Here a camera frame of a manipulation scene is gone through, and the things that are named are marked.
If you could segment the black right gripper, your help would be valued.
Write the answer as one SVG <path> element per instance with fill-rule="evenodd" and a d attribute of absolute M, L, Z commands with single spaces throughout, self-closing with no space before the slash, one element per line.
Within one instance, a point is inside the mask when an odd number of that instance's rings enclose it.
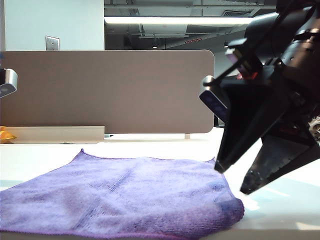
<path fill-rule="evenodd" d="M 221 81 L 228 107 L 215 170 L 224 173 L 262 138 L 240 187 L 246 195 L 320 158 L 320 146 L 307 126 L 316 101 L 283 71 L 267 65 L 255 78 Z"/>

